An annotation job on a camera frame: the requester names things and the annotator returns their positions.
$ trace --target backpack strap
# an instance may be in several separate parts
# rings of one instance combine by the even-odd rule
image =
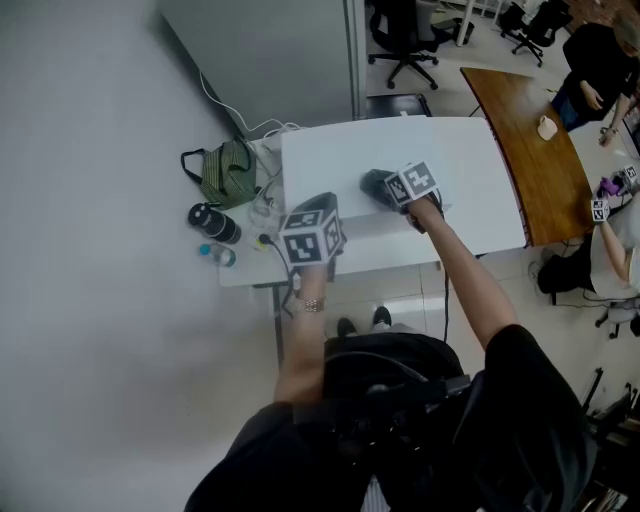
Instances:
[[[206,151],[203,148],[200,148],[200,149],[196,149],[195,151],[187,151],[180,155],[180,163],[182,164],[182,170],[187,174],[187,176],[189,176],[189,178],[191,178],[198,185],[202,185],[202,177],[187,170],[187,165],[184,159],[190,155],[201,155],[204,157],[205,154],[206,154]]]

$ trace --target person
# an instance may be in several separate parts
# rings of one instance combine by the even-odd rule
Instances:
[[[595,458],[578,400],[438,207],[421,198],[408,213],[450,276],[485,370],[469,385],[449,345],[384,309],[373,333],[343,320],[342,337],[325,342],[327,267],[304,267],[274,401],[186,511],[372,510],[375,488],[394,511],[572,509]]]
[[[638,81],[640,23],[618,11],[613,28],[597,23],[579,27],[563,46],[571,72],[551,102],[568,132],[602,121],[616,105],[600,145],[608,146],[627,113]]]
[[[631,201],[612,210],[569,257],[545,249],[542,262],[529,265],[529,276],[540,292],[583,288],[612,300],[640,293],[640,200],[633,192]]]

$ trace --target black shirt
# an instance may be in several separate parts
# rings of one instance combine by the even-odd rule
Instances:
[[[357,357],[365,351],[376,357]],[[332,340],[326,352],[327,399],[406,380],[385,358],[432,380],[461,374],[453,350],[422,335]],[[507,510],[505,504],[524,510],[523,500],[534,494],[527,504],[536,511],[569,510],[582,493],[595,458],[586,418],[524,328],[498,333],[470,390],[433,409],[421,410],[426,422],[409,423],[414,432],[408,437],[403,432],[388,442],[354,445],[360,455],[353,463],[336,450],[335,433],[305,431],[290,404],[271,404],[247,422],[186,510],[359,511],[372,474],[394,511]],[[416,439],[419,451],[411,444]]]
[[[600,121],[620,93],[627,97],[636,88],[640,65],[620,48],[611,27],[597,23],[582,25],[564,44],[571,73],[564,81],[571,105],[582,119]],[[593,110],[584,98],[580,82],[586,80],[603,99],[602,109]]]

